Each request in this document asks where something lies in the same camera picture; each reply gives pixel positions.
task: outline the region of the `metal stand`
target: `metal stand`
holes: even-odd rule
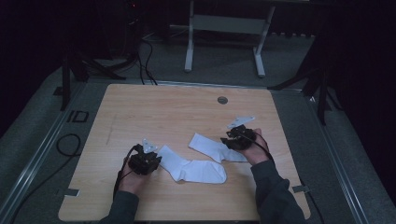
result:
[[[120,77],[109,69],[103,67],[101,64],[97,63],[94,59],[90,58],[84,53],[76,49],[69,49],[67,54],[64,56],[62,63],[62,111],[66,109],[70,101],[70,70],[73,71],[77,81],[87,81],[89,78],[84,63],[97,69],[101,74],[112,79],[126,79],[126,77]]]
[[[219,32],[230,32],[240,34],[260,35],[261,39],[257,47],[253,48],[253,55],[256,61],[257,74],[264,77],[264,66],[262,64],[262,46],[267,37],[268,29],[273,18],[275,7],[270,7],[266,20],[241,19],[231,17],[218,17],[208,15],[194,15],[194,1],[190,0],[190,25],[189,25],[189,45],[187,46],[186,63],[184,70],[192,70],[192,56],[194,52],[193,32],[194,30],[208,30]]]
[[[303,87],[303,93],[306,96],[313,96],[316,90],[320,88],[318,118],[322,125],[326,125],[324,111],[329,76],[332,68],[337,64],[338,57],[341,53],[339,50],[341,37],[335,35],[337,32],[334,32],[334,30],[332,20],[328,18],[308,53],[305,55],[296,76],[276,86],[267,87],[267,90],[280,91],[293,83],[308,78],[308,81]]]

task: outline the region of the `metal frame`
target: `metal frame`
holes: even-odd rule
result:
[[[16,212],[16,209],[21,204],[27,190],[30,187],[30,184],[35,178],[35,175],[37,174],[44,160],[47,158],[47,155],[50,152],[50,148],[55,142],[59,131],[64,126],[64,121],[66,120],[67,115],[70,112],[71,106],[76,101],[84,87],[85,83],[77,83],[75,94],[72,96],[70,104],[68,104],[68,106],[65,108],[65,111],[62,111],[58,115],[58,117],[50,127],[49,132],[44,137],[39,148],[35,152],[35,155],[24,167],[23,171],[18,177],[18,180],[12,187],[3,204],[1,205],[0,223],[9,223],[11,221],[14,213]]]
[[[184,70],[186,72],[190,72],[192,70],[192,57],[194,53],[194,30],[209,30],[260,35],[261,39],[259,44],[257,45],[257,47],[253,48],[253,55],[256,62],[258,76],[265,77],[264,65],[262,63],[262,46],[264,44],[265,37],[267,37],[268,29],[270,27],[274,12],[275,7],[270,7],[266,20],[194,15],[194,1],[190,0],[189,45],[187,46],[186,63],[184,66]]]
[[[180,82],[162,82],[159,83],[161,85],[184,85],[184,86],[210,86],[210,87],[232,87],[232,88],[251,88],[251,89],[262,89],[258,87],[240,87],[240,86],[227,86],[227,85],[212,85],[212,84],[197,84],[197,83],[180,83]],[[21,172],[18,181],[15,183],[13,189],[8,194],[5,202],[2,204],[0,208],[0,223],[8,223],[16,211],[17,207],[21,203],[26,191],[28,190],[31,182],[35,178],[35,175],[43,163],[44,159],[46,159],[52,144],[54,143],[59,131],[62,129],[64,121],[66,120],[67,114],[70,112],[70,108],[73,103],[76,101],[78,96],[81,94],[82,90],[85,87],[85,83],[78,83],[76,87],[75,94],[72,96],[71,102],[69,106],[66,108],[64,112],[62,112],[58,118],[54,121],[51,126],[48,134],[42,141],[39,149],[32,157],[30,162],[25,166],[24,170]],[[272,94],[301,94],[301,90],[283,90],[283,91],[271,91]],[[345,194],[346,201],[349,204],[351,213],[355,218],[357,223],[369,223],[367,216],[364,213],[363,208],[361,207],[361,203],[359,201],[358,195],[355,192],[355,189],[352,183],[347,176],[347,172],[344,168],[341,159],[339,158],[337,149],[332,143],[332,139],[326,129],[325,126],[321,125],[320,121],[316,116],[315,102],[311,101],[310,98],[305,97],[306,103],[310,108],[310,112],[312,117],[315,119],[324,141],[327,145],[330,161],[332,163],[332,167],[335,171],[335,174],[340,182],[340,186]]]

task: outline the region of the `gray floor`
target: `gray floor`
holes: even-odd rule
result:
[[[251,88],[265,88],[293,77],[313,41],[312,38],[304,37],[268,37],[262,54],[267,76],[259,78],[256,76],[248,39],[242,41],[242,47],[230,44],[215,46],[212,42],[197,39],[193,69],[188,74],[183,71],[185,36],[179,35],[166,43],[156,41],[153,36],[148,37],[148,40],[154,50],[148,69],[161,84],[187,82]],[[145,58],[149,54],[149,47],[143,45],[141,53]],[[120,75],[128,77],[125,83],[140,84],[136,67],[120,72]],[[43,141],[49,144],[49,152],[39,171],[33,174],[35,178],[28,192],[67,160],[56,150],[54,143],[57,139],[67,133],[76,133],[84,145],[106,86],[111,82],[114,81],[99,77],[93,77],[85,84],[73,82],[74,93],[78,93],[75,101],[66,111],[60,112],[62,100],[52,95],[55,88],[61,85],[60,70],[47,78],[0,140],[2,203]],[[396,209],[347,116],[329,103],[331,110],[326,111],[327,126],[321,126],[315,116],[315,103],[296,91],[303,85],[304,82],[301,82],[287,90],[274,91],[273,96],[299,175],[311,189],[325,222],[394,223]],[[67,122],[73,110],[89,112],[88,121]],[[54,129],[51,125],[56,121],[59,121],[59,129],[55,138],[49,140],[46,134]],[[66,138],[60,146],[72,152],[76,144],[75,139]],[[15,223],[63,223],[57,213],[77,163],[78,158],[71,160],[61,172],[36,191],[24,204]],[[346,176],[339,175],[340,169]],[[359,200],[358,205],[364,214],[362,220],[354,216],[354,208],[351,208],[346,196],[350,189],[345,189],[345,181],[348,181],[347,186],[352,186],[352,192]],[[320,223],[318,211],[312,201],[309,198],[307,200],[312,213],[307,222]]]

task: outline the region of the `person's arm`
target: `person's arm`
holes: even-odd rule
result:
[[[139,198],[137,195],[118,190],[111,204],[107,217],[99,221],[100,224],[131,224],[134,222]]]
[[[238,150],[252,165],[256,182],[256,205],[262,223],[305,223],[302,209],[289,191],[290,182],[277,172],[268,158],[268,145],[262,138],[262,130],[256,129],[256,143],[245,150]]]
[[[143,188],[150,175],[137,175],[128,165],[122,170],[120,186],[116,191],[107,217],[100,224],[130,224],[134,222],[139,198],[137,194]]]

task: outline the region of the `human hand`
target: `human hand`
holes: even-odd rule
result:
[[[138,194],[138,192],[143,188],[145,183],[150,178],[151,174],[137,175],[134,171],[132,171],[131,167],[129,167],[128,162],[129,159],[122,170],[123,179],[120,181],[119,190]]]
[[[256,133],[256,143],[264,147],[269,152],[267,142],[262,138],[262,130],[255,129],[253,132]],[[252,143],[247,149],[236,151],[244,155],[251,165],[270,160],[265,151],[254,143]]]

